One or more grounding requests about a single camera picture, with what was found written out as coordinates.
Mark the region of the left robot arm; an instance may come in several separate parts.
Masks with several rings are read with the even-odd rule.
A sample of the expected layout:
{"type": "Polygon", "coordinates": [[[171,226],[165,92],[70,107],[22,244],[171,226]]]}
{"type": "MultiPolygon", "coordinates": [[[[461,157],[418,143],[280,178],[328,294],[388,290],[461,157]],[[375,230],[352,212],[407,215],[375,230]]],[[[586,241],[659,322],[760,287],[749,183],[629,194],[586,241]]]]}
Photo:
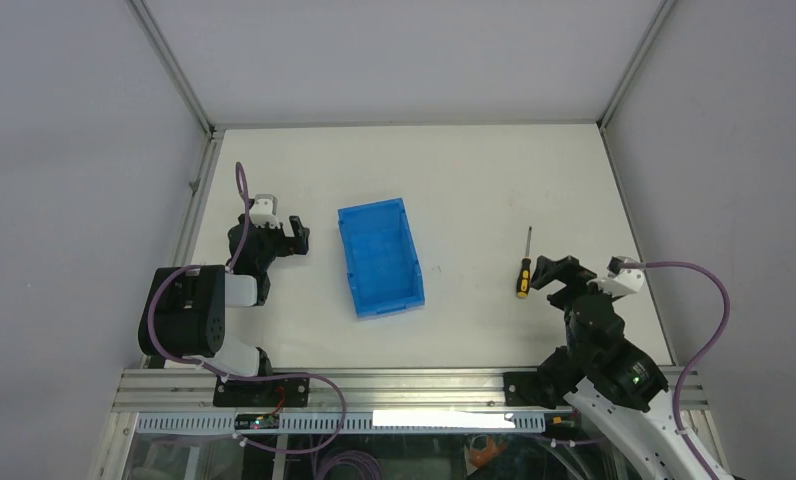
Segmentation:
{"type": "Polygon", "coordinates": [[[236,392],[249,405],[268,403],[275,392],[268,355],[228,333],[226,313],[263,306],[272,263],[309,252],[310,229],[297,216],[289,224],[290,236],[281,222],[254,224],[240,215],[227,233],[226,264],[157,269],[138,329],[142,352],[237,379],[236,392]]]}

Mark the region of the orange object below table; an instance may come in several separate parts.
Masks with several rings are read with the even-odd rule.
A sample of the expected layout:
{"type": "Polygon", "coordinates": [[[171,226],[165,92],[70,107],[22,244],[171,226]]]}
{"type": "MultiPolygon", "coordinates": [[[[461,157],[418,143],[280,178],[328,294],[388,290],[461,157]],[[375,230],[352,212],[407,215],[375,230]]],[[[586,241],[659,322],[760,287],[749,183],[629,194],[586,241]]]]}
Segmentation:
{"type": "Polygon", "coordinates": [[[469,465],[481,468],[504,453],[507,448],[508,443],[502,436],[474,435],[465,442],[466,459],[469,465]]]}

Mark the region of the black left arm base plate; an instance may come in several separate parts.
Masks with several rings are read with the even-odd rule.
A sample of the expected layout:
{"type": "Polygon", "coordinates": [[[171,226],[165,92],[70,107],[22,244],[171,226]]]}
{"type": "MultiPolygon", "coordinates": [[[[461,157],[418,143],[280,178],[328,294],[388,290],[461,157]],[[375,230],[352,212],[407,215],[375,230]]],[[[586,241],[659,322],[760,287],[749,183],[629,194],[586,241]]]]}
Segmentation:
{"type": "Polygon", "coordinates": [[[293,378],[267,382],[216,381],[212,405],[230,408],[303,408],[309,402],[310,380],[293,378]]]}

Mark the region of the yellow black screwdriver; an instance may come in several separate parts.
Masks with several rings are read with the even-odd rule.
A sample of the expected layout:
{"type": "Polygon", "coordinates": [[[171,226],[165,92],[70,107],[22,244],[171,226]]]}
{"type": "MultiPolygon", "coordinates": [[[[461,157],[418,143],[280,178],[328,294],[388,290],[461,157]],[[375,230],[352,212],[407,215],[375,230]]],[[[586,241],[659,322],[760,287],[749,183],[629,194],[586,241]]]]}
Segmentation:
{"type": "Polygon", "coordinates": [[[533,228],[529,226],[526,234],[525,251],[520,263],[520,269],[516,281],[516,296],[519,299],[527,298],[530,292],[531,265],[532,265],[530,249],[532,241],[532,231],[533,228]]]}

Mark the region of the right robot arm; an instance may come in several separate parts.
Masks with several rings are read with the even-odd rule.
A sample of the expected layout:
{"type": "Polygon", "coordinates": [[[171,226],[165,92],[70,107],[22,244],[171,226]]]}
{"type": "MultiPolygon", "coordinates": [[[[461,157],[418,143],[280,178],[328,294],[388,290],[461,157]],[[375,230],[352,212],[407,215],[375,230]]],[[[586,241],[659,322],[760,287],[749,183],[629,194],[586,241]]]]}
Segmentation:
{"type": "Polygon", "coordinates": [[[684,424],[680,408],[687,377],[727,327],[731,306],[724,284],[689,262],[614,257],[607,275],[600,277],[574,257],[538,257],[527,286],[540,290],[554,281],[563,287],[547,300],[563,313],[566,343],[537,369],[538,404],[548,408],[568,404],[584,414],[642,477],[730,478],[696,432],[684,424]],[[723,303],[716,332],[675,382],[669,382],[657,363],[625,337],[625,322],[614,309],[616,301],[642,289],[646,270],[671,267],[706,276],[723,303]]]}

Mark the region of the aluminium front rail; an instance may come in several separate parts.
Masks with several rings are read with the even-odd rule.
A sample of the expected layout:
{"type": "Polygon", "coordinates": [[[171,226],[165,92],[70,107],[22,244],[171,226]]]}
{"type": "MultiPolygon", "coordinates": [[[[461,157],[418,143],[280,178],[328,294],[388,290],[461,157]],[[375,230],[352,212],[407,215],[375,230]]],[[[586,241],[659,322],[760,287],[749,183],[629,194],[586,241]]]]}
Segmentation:
{"type": "MultiPolygon", "coordinates": [[[[499,368],[341,368],[315,369],[307,407],[286,412],[351,412],[378,409],[502,411],[502,374],[537,371],[499,368]]],[[[128,369],[123,372],[112,409],[130,413],[227,410],[265,413],[274,408],[214,407],[216,377],[195,368],[128,369]]]]}

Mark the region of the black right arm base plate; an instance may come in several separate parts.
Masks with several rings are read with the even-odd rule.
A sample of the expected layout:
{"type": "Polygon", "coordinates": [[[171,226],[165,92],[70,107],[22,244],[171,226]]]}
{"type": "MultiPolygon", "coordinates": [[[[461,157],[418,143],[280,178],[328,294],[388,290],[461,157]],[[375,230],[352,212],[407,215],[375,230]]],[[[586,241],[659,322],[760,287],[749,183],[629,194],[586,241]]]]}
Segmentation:
{"type": "Polygon", "coordinates": [[[502,374],[505,404],[509,407],[557,409],[566,405],[565,392],[556,378],[542,371],[509,371],[502,374]]]}

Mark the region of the blue plastic bin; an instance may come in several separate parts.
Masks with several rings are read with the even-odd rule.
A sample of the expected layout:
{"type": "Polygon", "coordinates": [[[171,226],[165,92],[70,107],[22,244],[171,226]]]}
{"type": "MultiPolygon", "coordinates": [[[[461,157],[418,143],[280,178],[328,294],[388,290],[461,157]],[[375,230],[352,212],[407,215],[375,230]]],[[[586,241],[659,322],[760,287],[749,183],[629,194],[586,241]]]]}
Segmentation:
{"type": "Polygon", "coordinates": [[[425,305],[422,268],[401,198],[341,208],[338,229],[359,318],[425,305]]]}

